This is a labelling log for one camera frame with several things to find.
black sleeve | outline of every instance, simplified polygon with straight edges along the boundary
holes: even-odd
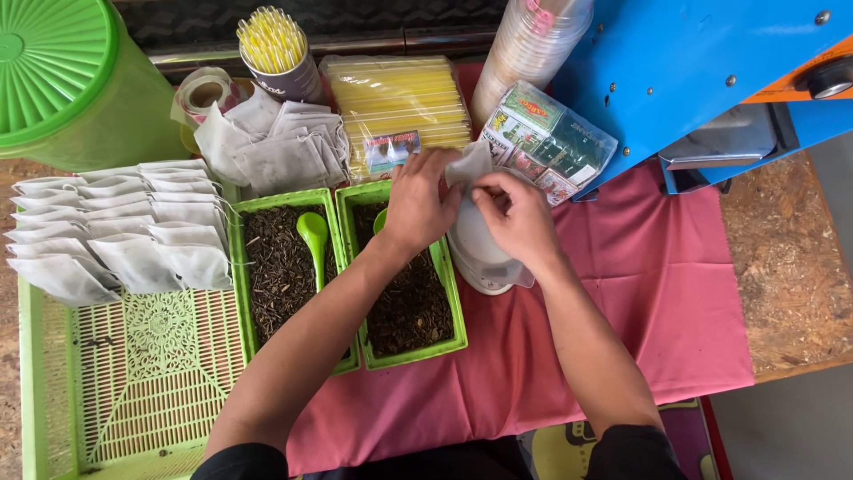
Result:
[[[278,480],[287,478],[287,460],[275,447],[242,443],[216,452],[189,480]]]
[[[614,425],[592,448],[587,480],[686,479],[666,434],[657,427]]]

green lid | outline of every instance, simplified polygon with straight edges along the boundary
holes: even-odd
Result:
[[[74,121],[107,84],[119,53],[106,0],[2,0],[0,147]]]

hand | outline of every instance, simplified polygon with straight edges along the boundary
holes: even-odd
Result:
[[[471,198],[503,251],[538,277],[565,258],[545,192],[511,173],[487,173],[473,183]]]
[[[388,216],[380,235],[403,249],[409,260],[439,240],[456,221],[461,186],[450,187],[442,201],[438,182],[447,164],[460,158],[456,150],[430,149],[409,155],[392,170]]]

loose tea leaves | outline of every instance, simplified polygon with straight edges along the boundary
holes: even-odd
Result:
[[[387,202],[352,208],[363,248],[373,237],[376,215]],[[453,316],[429,249],[420,252],[388,284],[367,317],[368,341],[381,357],[428,347],[453,338]]]
[[[325,218],[322,205],[273,207],[243,214],[243,237],[249,261],[252,321],[261,345],[316,293],[311,251],[296,232],[296,221],[305,212]],[[337,275],[331,240],[326,243],[326,284]],[[350,356],[347,349],[344,358]]]

blue machine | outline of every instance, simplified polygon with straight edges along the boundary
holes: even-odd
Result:
[[[828,10],[828,21],[816,17]],[[619,141],[579,199],[853,33],[853,2],[598,0],[592,26],[554,78],[554,98]],[[807,148],[853,130],[853,100],[787,104]],[[715,184],[751,165],[700,168]],[[669,193],[677,193],[664,170]]]

